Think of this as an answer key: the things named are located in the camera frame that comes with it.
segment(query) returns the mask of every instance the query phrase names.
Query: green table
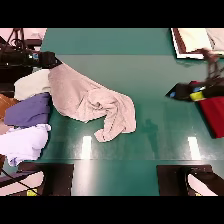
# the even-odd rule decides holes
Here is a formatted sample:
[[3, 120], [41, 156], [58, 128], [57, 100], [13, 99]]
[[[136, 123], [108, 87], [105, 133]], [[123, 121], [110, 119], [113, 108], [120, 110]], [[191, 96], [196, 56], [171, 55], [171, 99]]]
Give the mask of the green table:
[[[158, 195], [158, 164], [211, 164], [224, 177], [224, 139], [211, 138], [195, 104], [164, 97], [177, 82], [206, 76], [205, 62], [176, 60], [167, 28], [49, 28], [46, 50], [130, 96], [136, 109], [136, 131], [106, 143], [94, 137], [103, 119], [84, 124], [53, 110], [38, 162], [74, 163], [72, 195]], [[85, 136], [92, 137], [90, 160], [83, 156]]]

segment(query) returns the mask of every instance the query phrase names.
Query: brown cloth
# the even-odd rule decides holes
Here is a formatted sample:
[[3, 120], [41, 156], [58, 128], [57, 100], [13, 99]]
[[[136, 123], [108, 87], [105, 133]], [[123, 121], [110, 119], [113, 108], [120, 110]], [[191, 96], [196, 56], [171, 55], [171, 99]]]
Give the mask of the brown cloth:
[[4, 119], [6, 109], [17, 104], [18, 102], [19, 101], [14, 98], [8, 98], [7, 96], [0, 94], [0, 120]]

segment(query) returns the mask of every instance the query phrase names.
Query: table surface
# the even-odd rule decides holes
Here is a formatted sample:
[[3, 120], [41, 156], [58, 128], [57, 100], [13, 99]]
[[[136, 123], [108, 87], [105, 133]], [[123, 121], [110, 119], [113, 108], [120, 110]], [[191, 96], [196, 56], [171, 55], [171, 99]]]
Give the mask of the table surface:
[[84, 124], [53, 109], [37, 162], [74, 163], [72, 195], [158, 195], [158, 164], [211, 164], [224, 177], [224, 139], [211, 138], [195, 104], [164, 97], [177, 82], [206, 77], [204, 61], [176, 59], [168, 28], [48, 28], [42, 51], [135, 104], [136, 131], [106, 143], [94, 137], [103, 118]]

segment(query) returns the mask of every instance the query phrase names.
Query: white folded fabric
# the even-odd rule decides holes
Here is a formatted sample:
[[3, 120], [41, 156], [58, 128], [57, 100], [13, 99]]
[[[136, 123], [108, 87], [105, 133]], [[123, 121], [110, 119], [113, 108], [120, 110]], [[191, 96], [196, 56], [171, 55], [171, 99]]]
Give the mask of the white folded fabric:
[[51, 69], [49, 82], [53, 104], [63, 116], [82, 122], [106, 116], [104, 128], [95, 133], [99, 142], [135, 131], [135, 108], [128, 96], [105, 88], [66, 64]]
[[178, 28], [180, 36], [186, 46], [186, 52], [206, 48], [212, 50], [205, 28]]
[[21, 101], [39, 93], [50, 93], [49, 72], [49, 69], [41, 69], [17, 80], [14, 84], [14, 98]]
[[10, 128], [0, 135], [0, 154], [5, 155], [10, 166], [17, 166], [24, 160], [37, 160], [48, 140], [51, 126], [38, 124], [30, 128]]

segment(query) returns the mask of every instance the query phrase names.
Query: red object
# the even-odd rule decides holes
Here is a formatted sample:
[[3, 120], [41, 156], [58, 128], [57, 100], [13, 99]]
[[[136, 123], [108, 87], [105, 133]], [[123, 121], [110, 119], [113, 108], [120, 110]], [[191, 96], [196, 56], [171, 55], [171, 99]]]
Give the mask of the red object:
[[224, 97], [214, 97], [197, 102], [203, 111], [215, 138], [224, 137]]

